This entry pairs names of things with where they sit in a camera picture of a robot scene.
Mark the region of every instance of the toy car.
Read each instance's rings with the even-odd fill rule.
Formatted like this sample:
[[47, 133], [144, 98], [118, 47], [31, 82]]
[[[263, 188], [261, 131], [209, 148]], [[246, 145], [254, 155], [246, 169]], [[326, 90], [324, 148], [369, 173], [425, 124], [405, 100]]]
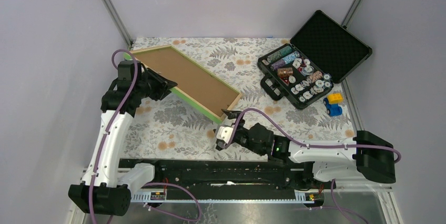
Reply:
[[338, 103], [343, 101], [341, 94], [330, 94], [325, 99], [323, 99], [323, 104], [327, 108], [327, 114], [329, 116], [342, 115], [342, 107]]

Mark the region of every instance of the floral tablecloth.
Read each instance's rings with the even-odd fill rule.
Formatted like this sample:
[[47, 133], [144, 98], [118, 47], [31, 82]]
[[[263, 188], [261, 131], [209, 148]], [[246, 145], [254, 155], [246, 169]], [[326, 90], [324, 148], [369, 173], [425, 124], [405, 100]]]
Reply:
[[[322, 99], [304, 110], [297, 110], [285, 98], [273, 101], [260, 87], [263, 73], [257, 68], [257, 58], [287, 42], [288, 39], [280, 38], [138, 38], [133, 49], [175, 46], [243, 93], [234, 110], [261, 109], [295, 138], [337, 140], [352, 137], [354, 131], [347, 104], [341, 104], [341, 116], [329, 117]], [[335, 85], [333, 92], [343, 93], [342, 87]], [[247, 113], [244, 119], [245, 127], [259, 122], [279, 134], [260, 114]], [[266, 160], [266, 156], [260, 157], [238, 144], [217, 151], [212, 131], [216, 127], [174, 94], [161, 101], [145, 99], [126, 135], [121, 157]]]

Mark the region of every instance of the white wall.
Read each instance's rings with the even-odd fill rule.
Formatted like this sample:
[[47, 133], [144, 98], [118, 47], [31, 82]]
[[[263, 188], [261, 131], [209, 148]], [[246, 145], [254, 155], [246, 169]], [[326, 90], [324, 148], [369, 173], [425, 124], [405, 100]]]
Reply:
[[446, 0], [365, 0], [349, 29], [373, 48], [348, 80], [366, 130], [403, 154], [404, 223], [444, 223]]
[[101, 0], [0, 6], [0, 223], [61, 224], [125, 44]]
[[321, 9], [341, 23], [353, 0], [112, 0], [135, 37], [291, 37]]

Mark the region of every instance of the case lid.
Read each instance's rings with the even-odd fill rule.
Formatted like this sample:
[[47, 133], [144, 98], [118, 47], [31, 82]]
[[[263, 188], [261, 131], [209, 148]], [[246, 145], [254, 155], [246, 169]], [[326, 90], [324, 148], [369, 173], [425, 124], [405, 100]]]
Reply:
[[329, 73], [335, 83], [343, 81], [372, 54], [369, 46], [321, 10], [313, 14], [290, 43]]

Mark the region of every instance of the brown board surface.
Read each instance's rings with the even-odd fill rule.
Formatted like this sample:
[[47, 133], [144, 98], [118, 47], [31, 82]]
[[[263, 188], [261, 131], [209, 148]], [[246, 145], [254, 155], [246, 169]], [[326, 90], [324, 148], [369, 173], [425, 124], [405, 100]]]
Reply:
[[217, 116], [227, 109], [239, 92], [203, 70], [171, 47], [138, 52], [135, 57], [163, 77], [178, 83], [178, 88]]

